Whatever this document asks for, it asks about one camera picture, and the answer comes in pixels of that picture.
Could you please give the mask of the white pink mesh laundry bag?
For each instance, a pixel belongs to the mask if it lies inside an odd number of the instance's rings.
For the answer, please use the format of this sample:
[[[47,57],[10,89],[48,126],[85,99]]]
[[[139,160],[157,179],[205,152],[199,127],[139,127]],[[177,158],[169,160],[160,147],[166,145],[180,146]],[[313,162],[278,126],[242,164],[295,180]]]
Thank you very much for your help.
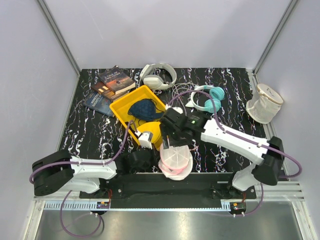
[[[184,180],[193,169],[193,156],[188,145],[164,149],[159,148],[160,160],[158,167],[166,178],[174,181]]]

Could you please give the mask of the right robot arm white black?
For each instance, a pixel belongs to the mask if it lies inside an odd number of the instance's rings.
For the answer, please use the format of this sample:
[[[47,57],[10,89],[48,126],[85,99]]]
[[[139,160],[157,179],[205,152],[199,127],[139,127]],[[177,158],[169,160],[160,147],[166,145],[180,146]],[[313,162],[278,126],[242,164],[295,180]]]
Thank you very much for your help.
[[[195,140],[219,145],[250,160],[249,166],[234,172],[229,179],[226,189],[232,198],[239,198],[257,184],[275,186],[278,183],[284,162],[280,138],[267,140],[248,135],[199,111],[186,116],[172,107],[160,118],[160,130],[165,149],[189,145]]]

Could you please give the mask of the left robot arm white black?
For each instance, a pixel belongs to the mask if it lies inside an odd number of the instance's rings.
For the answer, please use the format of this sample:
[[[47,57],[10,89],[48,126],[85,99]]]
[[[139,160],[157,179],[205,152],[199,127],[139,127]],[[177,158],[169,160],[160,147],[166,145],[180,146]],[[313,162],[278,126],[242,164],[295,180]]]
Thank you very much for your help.
[[[149,171],[158,164],[159,159],[159,151],[151,148],[121,153],[114,160],[80,158],[71,155],[68,150],[59,150],[32,164],[29,181],[37,197],[65,190],[103,198],[108,193],[108,186],[100,180],[109,181]]]

